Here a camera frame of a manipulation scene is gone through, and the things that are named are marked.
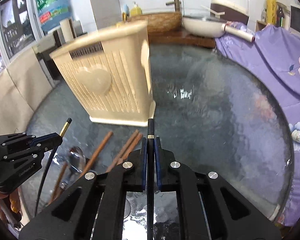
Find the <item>left hand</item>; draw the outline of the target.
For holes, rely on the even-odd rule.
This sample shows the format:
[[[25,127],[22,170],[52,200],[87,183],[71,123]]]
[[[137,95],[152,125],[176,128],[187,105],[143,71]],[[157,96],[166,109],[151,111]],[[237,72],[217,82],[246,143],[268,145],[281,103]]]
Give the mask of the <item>left hand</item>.
[[[8,195],[0,192],[0,219],[14,228],[21,228],[21,202],[18,189]]]

